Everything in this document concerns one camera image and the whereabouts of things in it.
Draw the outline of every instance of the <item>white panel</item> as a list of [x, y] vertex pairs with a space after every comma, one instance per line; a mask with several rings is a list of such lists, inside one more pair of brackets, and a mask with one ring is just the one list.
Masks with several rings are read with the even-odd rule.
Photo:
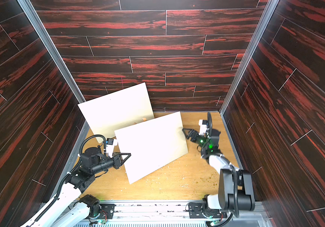
[[78, 104], [94, 134], [115, 137], [115, 130], [154, 119], [146, 84], [95, 98]]
[[115, 131], [130, 184], [187, 154], [180, 112]]

